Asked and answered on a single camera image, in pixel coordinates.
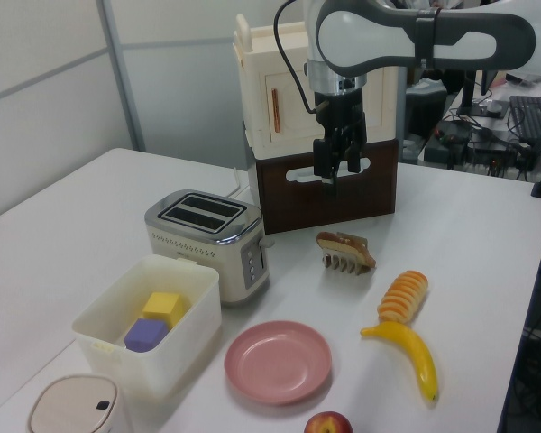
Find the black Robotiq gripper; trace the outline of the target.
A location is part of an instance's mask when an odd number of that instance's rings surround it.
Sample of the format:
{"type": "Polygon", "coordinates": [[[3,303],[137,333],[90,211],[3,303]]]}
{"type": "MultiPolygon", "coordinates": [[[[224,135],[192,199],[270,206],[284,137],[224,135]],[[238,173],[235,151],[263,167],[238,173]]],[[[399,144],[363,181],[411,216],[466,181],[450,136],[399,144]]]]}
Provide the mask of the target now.
{"type": "Polygon", "coordinates": [[[344,156],[347,170],[360,173],[362,147],[367,142],[366,120],[363,110],[363,92],[359,88],[342,95],[314,93],[316,120],[323,126],[324,138],[313,141],[314,174],[321,179],[326,194],[337,192],[339,160],[332,142],[337,133],[348,133],[344,156]]]}

